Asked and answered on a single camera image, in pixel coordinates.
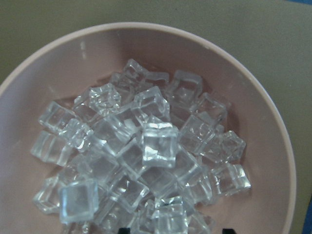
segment gray table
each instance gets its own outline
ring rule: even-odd
[[[301,233],[312,193],[312,6],[271,0],[2,0],[0,83],[54,39],[118,21],[154,22],[197,34],[258,78],[291,137],[298,178],[291,233]]]

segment pile of clear cubes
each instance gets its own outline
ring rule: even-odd
[[[209,234],[195,208],[250,189],[245,142],[224,131],[227,106],[196,74],[150,72],[130,59],[71,105],[52,101],[31,153],[61,167],[33,202],[64,234]]]

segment blue object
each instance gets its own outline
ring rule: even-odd
[[[302,234],[311,234],[312,233],[312,201],[307,210],[306,219],[304,221]]]
[[[299,3],[305,3],[305,4],[311,4],[312,5],[312,0],[289,0],[289,1],[295,1]]]

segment pink bowl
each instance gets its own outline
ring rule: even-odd
[[[217,221],[215,234],[287,234],[296,178],[283,120],[256,78],[231,55],[191,33],[151,23],[112,23],[66,35],[35,52],[0,86],[0,233],[57,234],[56,215],[32,204],[55,169],[30,155],[42,127],[37,119],[55,99],[76,96],[134,58],[149,69],[192,71],[233,105],[229,128],[247,142],[242,164],[250,193],[200,207]]]

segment black object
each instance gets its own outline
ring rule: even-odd
[[[118,234],[130,234],[130,228],[119,228]]]
[[[234,231],[234,229],[223,229],[222,230],[222,234],[236,234],[236,232]]]

